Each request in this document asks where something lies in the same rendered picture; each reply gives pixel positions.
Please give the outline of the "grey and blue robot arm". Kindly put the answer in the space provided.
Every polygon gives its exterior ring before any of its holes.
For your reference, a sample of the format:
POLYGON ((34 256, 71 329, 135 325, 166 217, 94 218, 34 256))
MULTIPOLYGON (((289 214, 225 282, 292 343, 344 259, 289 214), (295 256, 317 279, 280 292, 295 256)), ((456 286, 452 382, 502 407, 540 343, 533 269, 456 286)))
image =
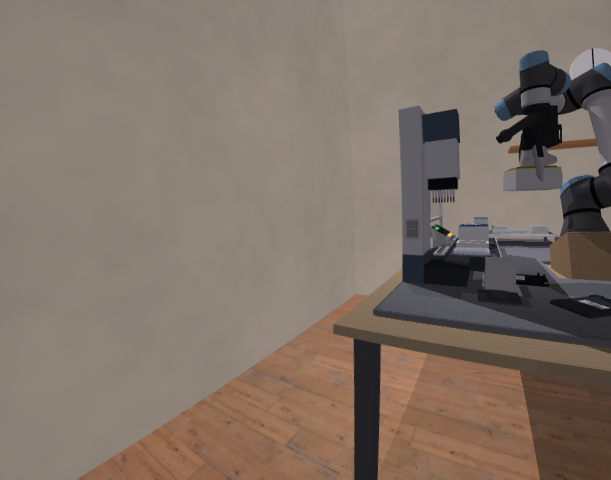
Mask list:
POLYGON ((558 115, 588 110, 602 165, 599 176, 577 176, 562 185, 564 223, 560 236, 566 232, 610 232, 601 209, 611 207, 611 66, 601 63, 571 80, 549 60, 544 50, 524 55, 519 61, 520 87, 495 104, 495 113, 507 121, 537 103, 558 105, 558 115))

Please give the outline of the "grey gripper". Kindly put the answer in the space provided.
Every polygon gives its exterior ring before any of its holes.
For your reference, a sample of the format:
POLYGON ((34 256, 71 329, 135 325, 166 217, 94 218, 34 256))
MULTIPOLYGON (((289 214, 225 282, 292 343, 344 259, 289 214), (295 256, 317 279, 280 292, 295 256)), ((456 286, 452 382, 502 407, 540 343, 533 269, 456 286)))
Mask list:
POLYGON ((537 176, 543 181, 544 166, 557 162, 557 157, 549 154, 547 148, 562 143, 562 124, 558 124, 557 105, 550 106, 549 103, 537 103, 522 109, 523 115, 529 115, 532 112, 536 113, 538 119, 522 130, 519 147, 519 163, 520 167, 535 166, 537 176), (533 149, 529 150, 530 148, 533 149))

